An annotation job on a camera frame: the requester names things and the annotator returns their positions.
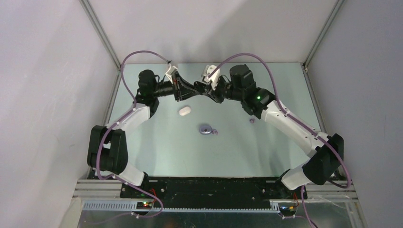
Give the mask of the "white earbud charging case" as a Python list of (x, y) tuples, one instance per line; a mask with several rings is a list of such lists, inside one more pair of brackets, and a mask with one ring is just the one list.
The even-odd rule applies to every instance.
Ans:
[(180, 116), (186, 116), (186, 115), (190, 114), (191, 111), (192, 111), (192, 109), (191, 109), (189, 106), (185, 106), (185, 107), (181, 108), (181, 109), (178, 111), (178, 114), (179, 114)]

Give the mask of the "purple earbud charging case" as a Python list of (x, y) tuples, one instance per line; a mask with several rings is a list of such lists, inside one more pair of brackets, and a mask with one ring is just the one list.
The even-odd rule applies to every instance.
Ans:
[(209, 135), (212, 134), (213, 128), (208, 124), (202, 124), (199, 127), (199, 133), (202, 135)]

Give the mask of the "black earbud charging case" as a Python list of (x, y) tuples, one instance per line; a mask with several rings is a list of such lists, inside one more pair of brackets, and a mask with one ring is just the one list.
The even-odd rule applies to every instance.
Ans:
[(203, 82), (199, 82), (199, 81), (196, 81), (193, 84), (194, 90), (196, 90), (200, 94), (205, 93), (206, 86), (207, 86), (207, 84), (205, 84)]

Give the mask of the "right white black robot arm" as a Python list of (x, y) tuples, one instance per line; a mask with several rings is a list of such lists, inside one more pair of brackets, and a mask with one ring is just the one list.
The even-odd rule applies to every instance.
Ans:
[(309, 160), (287, 170), (276, 186), (277, 194), (290, 198), (296, 188), (314, 183), (324, 185), (341, 165), (344, 155), (344, 139), (315, 130), (294, 116), (269, 90), (256, 85), (252, 71), (246, 65), (230, 69), (231, 80), (227, 82), (215, 65), (208, 65), (202, 74), (207, 84), (206, 93), (216, 102), (224, 99), (239, 101), (244, 111), (261, 119), (291, 138), (309, 157)]

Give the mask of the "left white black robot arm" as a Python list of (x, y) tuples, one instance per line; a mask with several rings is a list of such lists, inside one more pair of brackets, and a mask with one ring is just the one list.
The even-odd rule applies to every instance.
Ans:
[(190, 84), (177, 71), (170, 81), (158, 82), (152, 70), (139, 73), (138, 90), (130, 108), (113, 123), (96, 125), (91, 129), (87, 164), (99, 171), (108, 171), (125, 184), (132, 184), (132, 192), (139, 198), (148, 196), (150, 184), (145, 172), (129, 162), (126, 136), (149, 120), (157, 111), (159, 97), (173, 95), (177, 101), (201, 95), (204, 83)]

